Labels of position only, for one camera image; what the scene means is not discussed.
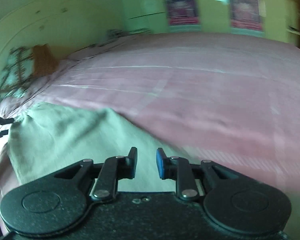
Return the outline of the grey-green knit pants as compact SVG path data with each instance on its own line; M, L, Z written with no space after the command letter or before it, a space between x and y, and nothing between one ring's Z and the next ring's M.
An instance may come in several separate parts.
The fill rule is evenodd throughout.
M38 103L15 117L8 156L20 184L29 183L82 159L102 163L138 149L136 176L119 181L120 191L174 191L175 182L161 180L156 151L191 160L183 150L164 143L110 108L89 111Z

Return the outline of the patterned teal pillow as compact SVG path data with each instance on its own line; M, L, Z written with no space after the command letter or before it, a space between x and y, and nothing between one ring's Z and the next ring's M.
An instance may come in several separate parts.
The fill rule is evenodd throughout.
M22 98L33 80L34 57L31 48L10 50L0 73L0 102L5 98Z

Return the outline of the orange striped pillow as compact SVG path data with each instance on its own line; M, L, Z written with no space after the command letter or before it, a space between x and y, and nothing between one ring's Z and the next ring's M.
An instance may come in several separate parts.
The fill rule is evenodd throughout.
M52 54L48 44L32 47L33 76L42 77L53 74L58 67L58 61Z

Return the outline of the pink checked bedspread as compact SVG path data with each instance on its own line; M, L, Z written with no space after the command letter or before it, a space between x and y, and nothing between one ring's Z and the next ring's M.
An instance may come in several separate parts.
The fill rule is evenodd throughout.
M283 191L285 232L300 239L300 49L244 35L173 33L84 48L0 102L14 118L38 103L110 108L198 164L211 160ZM0 142L0 201L22 185Z

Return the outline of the cream bed headboard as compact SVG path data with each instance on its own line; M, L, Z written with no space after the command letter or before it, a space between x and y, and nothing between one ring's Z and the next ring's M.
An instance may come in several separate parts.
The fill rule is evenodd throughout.
M97 43L109 29L123 29L119 9L86 0L36 0L0 20L0 72L10 49L48 44L62 59Z

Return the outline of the crumpled grey cloth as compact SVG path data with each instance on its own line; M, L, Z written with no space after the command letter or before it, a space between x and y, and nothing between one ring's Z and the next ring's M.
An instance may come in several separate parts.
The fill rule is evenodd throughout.
M121 29L109 29L106 31L105 37L103 37L98 43L94 43L89 45L89 48L94 47L102 47L106 44L110 44L112 42L117 41L119 38L127 37L127 36L133 36L133 35L139 35L139 34L152 34L153 31L148 28L140 28L135 30L121 30Z

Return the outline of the lower left pink poster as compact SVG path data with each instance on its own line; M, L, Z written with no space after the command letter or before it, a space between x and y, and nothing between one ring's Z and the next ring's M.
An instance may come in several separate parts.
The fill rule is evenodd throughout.
M199 24L196 0L165 0L169 25Z

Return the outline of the pink poster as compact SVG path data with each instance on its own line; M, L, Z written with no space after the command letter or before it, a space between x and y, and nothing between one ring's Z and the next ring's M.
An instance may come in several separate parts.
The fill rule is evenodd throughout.
M232 28L262 31L259 0L229 0Z
M199 24L196 0L165 0L169 25Z

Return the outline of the lower right pink poster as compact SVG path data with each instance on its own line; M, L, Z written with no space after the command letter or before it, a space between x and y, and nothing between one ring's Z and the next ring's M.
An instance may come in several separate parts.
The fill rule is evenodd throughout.
M229 0L232 28L262 31L259 0Z

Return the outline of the yellow-green wardrobe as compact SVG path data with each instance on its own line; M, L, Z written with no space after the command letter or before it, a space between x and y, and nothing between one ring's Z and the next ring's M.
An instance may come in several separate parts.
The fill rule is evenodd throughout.
M299 36L296 0L259 0L262 31L231 27L229 0L196 0L199 24L169 25L165 0L122 0L129 30L151 29L154 33L202 31L264 37L296 44Z

